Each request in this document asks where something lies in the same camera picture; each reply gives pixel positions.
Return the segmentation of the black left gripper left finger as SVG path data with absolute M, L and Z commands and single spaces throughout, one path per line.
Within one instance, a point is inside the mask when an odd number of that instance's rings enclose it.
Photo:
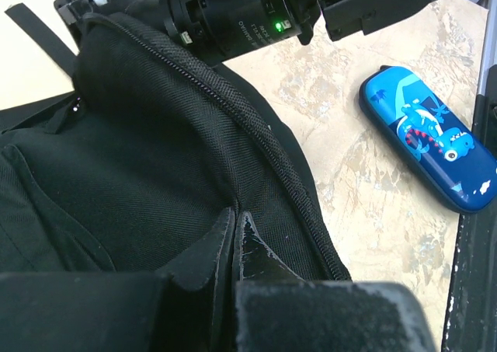
M 155 327 L 156 351 L 228 351 L 232 341 L 235 212 L 156 271 L 165 281 Z

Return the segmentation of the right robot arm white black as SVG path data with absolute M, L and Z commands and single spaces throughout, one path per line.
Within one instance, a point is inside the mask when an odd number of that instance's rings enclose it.
M 168 350 L 431 351 L 404 287 L 354 283 L 290 129 L 229 59 L 323 18 L 333 40 L 432 0 L 56 0 L 96 129 L 64 252 L 109 276 L 154 270 Z

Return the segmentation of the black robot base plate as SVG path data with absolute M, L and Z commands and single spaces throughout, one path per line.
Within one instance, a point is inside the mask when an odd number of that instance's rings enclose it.
M 495 201 L 460 216 L 441 350 L 496 350 Z

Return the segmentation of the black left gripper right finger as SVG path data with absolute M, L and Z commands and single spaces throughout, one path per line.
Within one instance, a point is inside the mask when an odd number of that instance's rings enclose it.
M 290 350 L 300 316 L 293 291 L 305 281 L 263 240 L 249 212 L 235 231 L 232 270 L 236 350 Z

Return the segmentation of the blue shark pencil case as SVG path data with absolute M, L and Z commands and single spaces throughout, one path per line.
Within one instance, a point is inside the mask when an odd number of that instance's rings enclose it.
M 384 65 L 360 86 L 359 105 L 400 159 L 453 211 L 496 197 L 496 159 L 413 71 Z

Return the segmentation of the black student backpack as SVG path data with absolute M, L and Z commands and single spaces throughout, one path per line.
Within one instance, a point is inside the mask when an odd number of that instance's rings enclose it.
M 1 269 L 156 270 L 250 213 L 297 275 L 347 281 L 290 128 L 225 66 L 92 15 L 74 89 L 1 113 Z

